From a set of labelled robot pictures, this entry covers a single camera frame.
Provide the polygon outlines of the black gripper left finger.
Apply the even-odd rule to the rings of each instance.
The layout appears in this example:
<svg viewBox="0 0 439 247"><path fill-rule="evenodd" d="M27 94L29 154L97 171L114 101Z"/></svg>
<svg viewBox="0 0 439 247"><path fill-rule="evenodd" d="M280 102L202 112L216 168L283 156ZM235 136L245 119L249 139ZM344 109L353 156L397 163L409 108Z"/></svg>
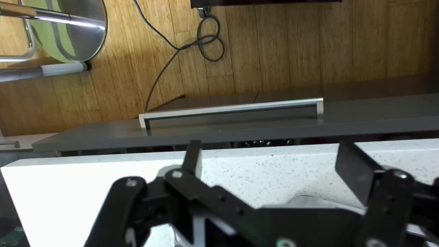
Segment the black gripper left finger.
<svg viewBox="0 0 439 247"><path fill-rule="evenodd" d="M151 183L138 176L114 182L84 247L143 247L165 224L194 247L250 247L235 227L247 205L197 176L201 154L202 143L193 141L180 168Z"/></svg>

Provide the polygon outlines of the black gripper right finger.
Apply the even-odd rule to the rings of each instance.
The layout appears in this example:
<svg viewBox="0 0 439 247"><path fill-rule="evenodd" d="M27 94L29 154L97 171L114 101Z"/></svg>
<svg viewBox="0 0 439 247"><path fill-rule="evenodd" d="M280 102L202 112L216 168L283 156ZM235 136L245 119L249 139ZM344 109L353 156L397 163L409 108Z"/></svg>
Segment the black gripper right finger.
<svg viewBox="0 0 439 247"><path fill-rule="evenodd" d="M438 182L426 184L405 171L385 168L350 142L339 145L335 171L367 208L357 246L405 247L438 242Z"/></svg>

